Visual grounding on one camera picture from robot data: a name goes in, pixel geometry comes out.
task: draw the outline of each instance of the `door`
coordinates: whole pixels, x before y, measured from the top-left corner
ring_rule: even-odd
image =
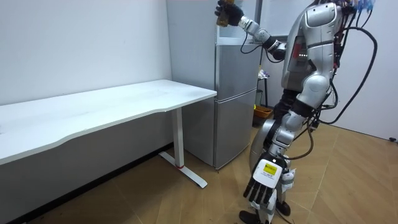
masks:
[[[245,45],[248,51],[258,45]],[[247,93],[257,87],[260,47],[250,54],[241,53],[241,45],[216,47],[216,91],[218,101]]]
[[[256,90],[216,103],[215,167],[235,158],[250,142]]]

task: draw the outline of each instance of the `black cable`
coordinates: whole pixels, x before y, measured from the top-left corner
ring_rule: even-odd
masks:
[[[333,80],[330,80],[330,86],[331,86],[331,89],[333,90],[333,94],[334,94],[334,96],[335,96],[335,103],[334,103],[333,106],[326,107],[326,108],[321,108],[320,110],[331,110],[331,109],[337,107],[337,104],[338,104],[338,94],[337,94],[337,90],[336,90],[335,84],[333,83]]]
[[[362,11],[359,12],[358,18],[356,18],[355,26],[358,27],[359,18],[361,17]]]
[[[345,106],[343,107],[343,109],[342,109],[342,110],[340,111],[340,113],[337,115],[336,119],[335,119],[334,121],[330,121],[330,122],[322,121],[322,120],[319,119],[319,121],[320,121],[321,123],[323,123],[323,124],[333,124],[333,123],[337,122],[337,121],[340,119],[341,115],[345,112],[345,110],[347,109],[347,107],[348,107],[348,106],[351,104],[351,102],[355,99],[356,95],[359,93],[359,91],[361,91],[363,85],[364,85],[365,82],[366,82],[366,79],[368,78],[368,76],[369,76],[369,74],[370,74],[370,72],[371,72],[371,70],[372,70],[373,63],[374,63],[374,59],[376,58],[376,54],[377,54],[377,40],[373,37],[373,35],[372,35],[369,31],[367,31],[366,29],[363,29],[363,28],[360,28],[360,27],[347,27],[347,28],[344,28],[344,30],[349,30],[349,29],[359,30],[359,31],[365,33],[365,34],[373,41],[374,48],[373,48],[372,59],[371,59],[371,61],[370,61],[370,63],[369,63],[368,69],[366,70],[365,76],[363,77],[361,84],[359,84],[359,87],[356,89],[354,95],[349,99],[349,101],[347,102],[347,104],[345,104]]]
[[[269,61],[270,63],[279,63],[279,62],[285,60],[285,59],[281,59],[281,60],[279,60],[279,61],[273,61],[273,60],[271,60],[271,59],[269,58],[269,56],[268,56],[268,51],[266,51],[266,56],[267,56],[267,59],[268,59],[268,61]]]
[[[243,46],[244,43],[246,43],[246,40],[248,39],[248,33],[246,33],[246,37],[244,38],[243,44],[241,46],[241,52],[242,54],[250,54],[251,52],[255,51],[257,48],[262,47],[261,45],[258,45],[257,47],[255,47],[253,50],[249,51],[249,52],[243,52]]]
[[[294,222],[294,220],[292,219],[293,223],[289,222],[285,217],[282,216],[282,214],[280,214],[280,212],[278,211],[278,209],[276,209],[276,212],[278,213],[279,217],[281,217],[281,219],[283,219],[285,222],[287,222],[288,224],[296,224]]]
[[[352,16],[351,20],[350,20],[349,23],[348,23],[348,26],[345,27],[344,29],[342,29],[342,30],[340,31],[340,32],[343,32],[344,30],[346,30],[346,33],[345,33],[345,36],[344,36],[344,40],[343,40],[343,45],[341,46],[341,52],[340,52],[339,61],[340,61],[340,59],[341,59],[341,56],[343,55],[343,52],[344,52],[344,49],[345,49],[346,43],[347,43],[348,31],[349,31],[349,29],[347,29],[347,28],[350,28],[351,25],[353,24],[354,19],[355,19],[355,15],[356,15],[356,13]]]
[[[279,156],[281,157],[281,158],[283,158],[283,159],[286,159],[286,160],[296,160],[296,159],[301,159],[301,158],[304,158],[304,157],[306,157],[307,155],[309,155],[311,152],[312,152],[312,149],[313,149],[313,137],[312,137],[312,133],[311,133],[311,127],[310,127],[310,124],[309,124],[309,122],[307,123],[307,131],[308,131],[308,135],[310,136],[310,149],[306,152],[306,153],[304,153],[304,154],[302,154],[302,155],[300,155],[300,156],[295,156],[295,157],[285,157],[285,156],[283,156],[282,154],[279,154]]]
[[[363,27],[366,25],[366,23],[368,23],[368,20],[369,20],[369,18],[371,17],[372,12],[373,12],[373,10],[371,10],[371,12],[370,12],[369,15],[368,15],[368,18],[366,19],[365,23],[361,26],[361,28],[363,28]]]

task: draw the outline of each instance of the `yellow warning label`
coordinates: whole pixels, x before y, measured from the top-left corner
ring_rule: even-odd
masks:
[[[266,164],[266,166],[264,167],[264,171],[266,171],[270,175],[275,175],[276,170],[277,168],[270,164]]]

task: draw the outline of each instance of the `white desk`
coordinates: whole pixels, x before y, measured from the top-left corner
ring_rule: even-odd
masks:
[[[160,155],[203,188],[206,181],[184,167],[181,107],[216,94],[157,80],[0,106],[0,165],[84,134],[172,110],[175,160],[165,152]]]

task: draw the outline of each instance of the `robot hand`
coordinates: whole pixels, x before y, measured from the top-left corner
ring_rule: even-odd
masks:
[[[243,17],[243,11],[240,7],[235,4],[230,4],[224,0],[217,2],[218,6],[214,12],[216,16],[220,16],[221,12],[224,11],[228,15],[228,24],[231,26],[238,26],[239,21]]]

